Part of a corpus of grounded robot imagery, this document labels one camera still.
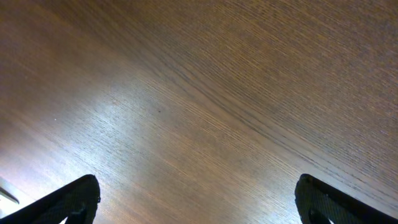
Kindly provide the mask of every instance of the black object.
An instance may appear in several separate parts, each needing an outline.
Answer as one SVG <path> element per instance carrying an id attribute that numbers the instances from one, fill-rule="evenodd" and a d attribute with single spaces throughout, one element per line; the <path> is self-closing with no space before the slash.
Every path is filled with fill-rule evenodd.
<path id="1" fill-rule="evenodd" d="M 295 196 L 303 224 L 398 224 L 398 220 L 309 174 L 301 175 Z"/>
<path id="2" fill-rule="evenodd" d="M 100 186 L 97 179 L 93 175 L 84 175 L 0 219 L 0 224 L 58 224 L 66 217 L 68 219 L 65 224 L 92 224 L 100 200 Z"/>

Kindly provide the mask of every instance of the black plastic part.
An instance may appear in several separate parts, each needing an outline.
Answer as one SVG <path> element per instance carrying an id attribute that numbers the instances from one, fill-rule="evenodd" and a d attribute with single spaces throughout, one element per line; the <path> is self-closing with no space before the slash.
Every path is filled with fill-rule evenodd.
<path id="1" fill-rule="evenodd" d="M 25 208 L 0 219 L 0 224 L 92 224 L 100 202 L 100 186 L 93 175 L 85 175 Z"/>
<path id="2" fill-rule="evenodd" d="M 303 224 L 398 224 L 398 220 L 309 174 L 301 175 L 295 196 Z"/>

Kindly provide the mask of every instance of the wood grain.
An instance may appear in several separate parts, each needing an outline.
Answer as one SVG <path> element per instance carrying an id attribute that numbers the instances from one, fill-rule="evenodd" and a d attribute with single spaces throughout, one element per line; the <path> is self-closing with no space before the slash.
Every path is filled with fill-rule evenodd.
<path id="1" fill-rule="evenodd" d="M 398 4 L 0 2 L 0 176 L 96 223 L 299 223 L 310 173 L 398 218 Z"/>

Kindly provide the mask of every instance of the shiny wooden surface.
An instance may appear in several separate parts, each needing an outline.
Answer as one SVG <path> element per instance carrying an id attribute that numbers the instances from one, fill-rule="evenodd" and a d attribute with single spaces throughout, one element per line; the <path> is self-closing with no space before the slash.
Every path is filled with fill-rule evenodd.
<path id="1" fill-rule="evenodd" d="M 0 2 L 0 176 L 96 223 L 299 223 L 309 173 L 398 218 L 398 5 Z"/>

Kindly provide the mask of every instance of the wooden table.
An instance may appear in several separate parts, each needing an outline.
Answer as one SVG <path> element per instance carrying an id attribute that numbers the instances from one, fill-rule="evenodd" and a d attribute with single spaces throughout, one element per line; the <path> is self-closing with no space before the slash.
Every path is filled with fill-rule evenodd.
<path id="1" fill-rule="evenodd" d="M 0 176 L 97 223 L 299 223 L 309 173 L 398 217 L 394 0 L 0 2 Z"/>

